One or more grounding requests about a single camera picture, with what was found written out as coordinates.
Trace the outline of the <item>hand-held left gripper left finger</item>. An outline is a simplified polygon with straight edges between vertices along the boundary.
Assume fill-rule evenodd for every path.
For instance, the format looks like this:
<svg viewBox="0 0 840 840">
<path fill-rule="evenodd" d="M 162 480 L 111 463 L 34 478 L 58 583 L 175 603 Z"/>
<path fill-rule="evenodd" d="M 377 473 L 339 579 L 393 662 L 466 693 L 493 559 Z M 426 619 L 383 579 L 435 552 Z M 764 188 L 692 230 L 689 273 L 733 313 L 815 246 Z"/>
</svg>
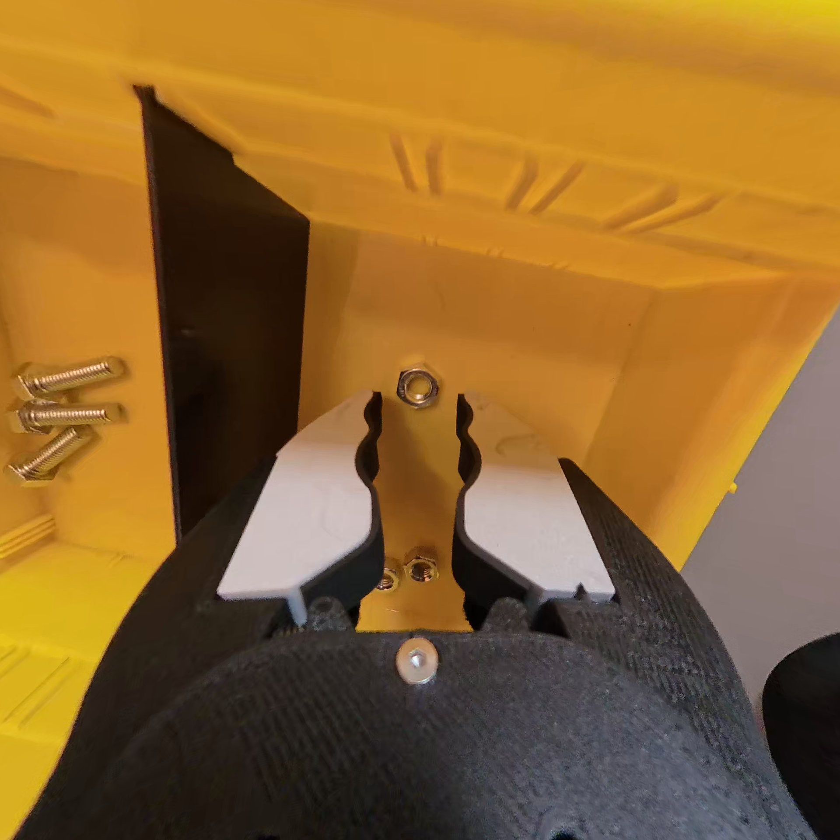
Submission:
<svg viewBox="0 0 840 840">
<path fill-rule="evenodd" d="M 284 445 L 217 585 L 220 599 L 280 599 L 296 624 L 321 597 L 360 606 L 384 572 L 374 487 L 381 433 L 382 394 L 361 391 Z"/>
</svg>

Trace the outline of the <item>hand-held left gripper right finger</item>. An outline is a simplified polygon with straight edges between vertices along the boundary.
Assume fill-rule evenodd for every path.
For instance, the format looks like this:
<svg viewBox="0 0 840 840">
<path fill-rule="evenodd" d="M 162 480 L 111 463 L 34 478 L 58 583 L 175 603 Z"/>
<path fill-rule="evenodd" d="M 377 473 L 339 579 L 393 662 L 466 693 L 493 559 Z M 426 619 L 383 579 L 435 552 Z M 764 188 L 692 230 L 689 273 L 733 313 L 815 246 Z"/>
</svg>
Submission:
<svg viewBox="0 0 840 840">
<path fill-rule="evenodd" d="M 616 587 L 548 440 L 478 392 L 457 397 L 458 493 L 451 564 L 466 604 L 544 604 Z"/>
</svg>

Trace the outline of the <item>yellow plastic bin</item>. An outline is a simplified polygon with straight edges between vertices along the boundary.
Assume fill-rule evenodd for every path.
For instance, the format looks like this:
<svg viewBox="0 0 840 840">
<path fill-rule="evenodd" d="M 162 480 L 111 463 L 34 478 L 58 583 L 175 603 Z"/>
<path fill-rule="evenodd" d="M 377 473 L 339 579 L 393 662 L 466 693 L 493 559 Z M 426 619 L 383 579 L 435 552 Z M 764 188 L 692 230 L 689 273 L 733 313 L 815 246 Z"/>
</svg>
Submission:
<svg viewBox="0 0 840 840">
<path fill-rule="evenodd" d="M 2 2 L 2 838 L 69 752 L 175 539 L 135 86 L 310 223 L 298 428 L 382 396 L 394 593 L 360 629 L 469 634 L 457 397 L 544 436 L 680 570 L 838 308 L 838 2 Z M 39 400 L 124 423 L 43 486 Z M 433 372 L 433 406 L 398 399 Z M 416 584 L 406 552 L 434 546 Z"/>
</svg>

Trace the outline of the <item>grey bin divider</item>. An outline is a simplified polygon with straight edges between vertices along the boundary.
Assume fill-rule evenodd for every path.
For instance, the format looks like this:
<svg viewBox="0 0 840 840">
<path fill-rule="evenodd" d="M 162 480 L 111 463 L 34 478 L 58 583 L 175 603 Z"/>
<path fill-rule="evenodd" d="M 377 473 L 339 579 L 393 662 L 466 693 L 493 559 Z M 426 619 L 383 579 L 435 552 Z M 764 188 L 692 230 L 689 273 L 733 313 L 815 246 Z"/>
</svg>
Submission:
<svg viewBox="0 0 840 840">
<path fill-rule="evenodd" d="M 310 223 L 135 86 L 175 539 L 298 430 Z"/>
</svg>

